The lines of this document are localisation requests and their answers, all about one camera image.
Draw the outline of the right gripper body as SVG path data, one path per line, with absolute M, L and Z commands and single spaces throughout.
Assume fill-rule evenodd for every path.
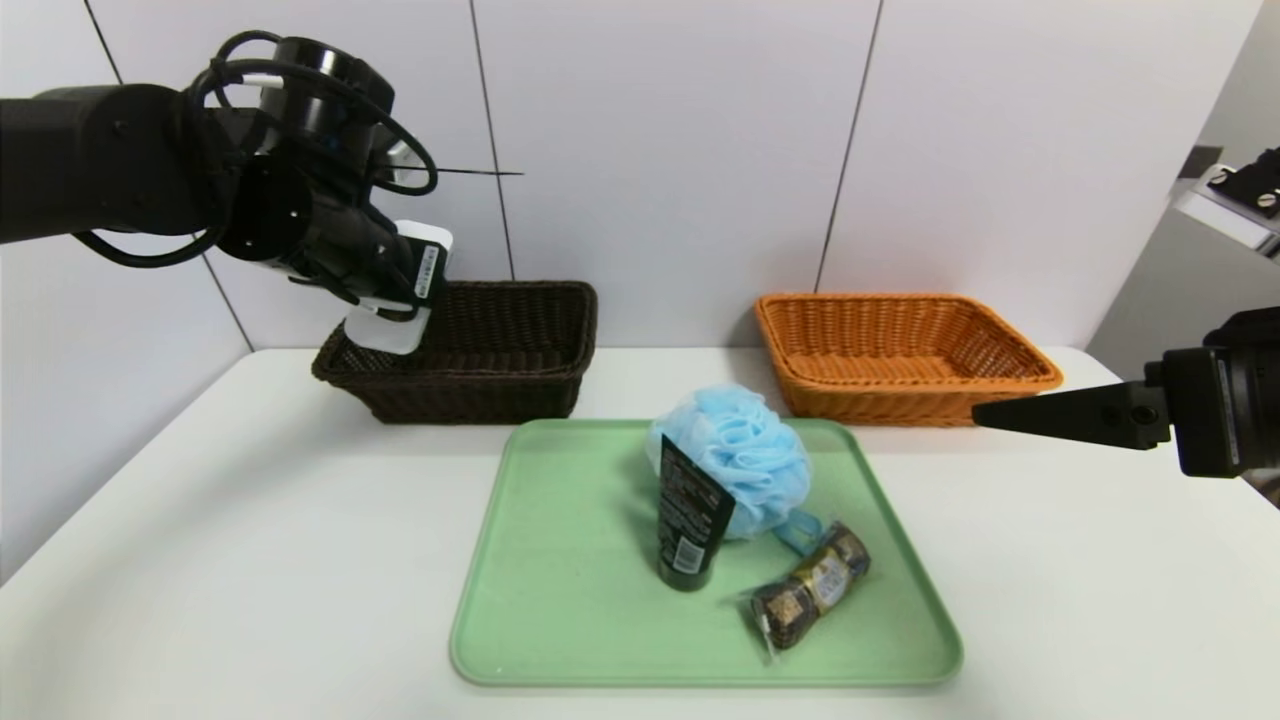
M 1199 346 L 1164 352 L 1146 384 L 1164 392 L 1185 475 L 1277 470 L 1277 307 L 1235 313 Z

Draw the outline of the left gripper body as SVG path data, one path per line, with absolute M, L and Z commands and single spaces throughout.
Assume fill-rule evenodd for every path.
M 352 305 L 401 314 L 430 307 L 445 284 L 451 251 L 413 237 L 413 228 L 371 206 L 324 217 L 314 234 L 314 281 Z

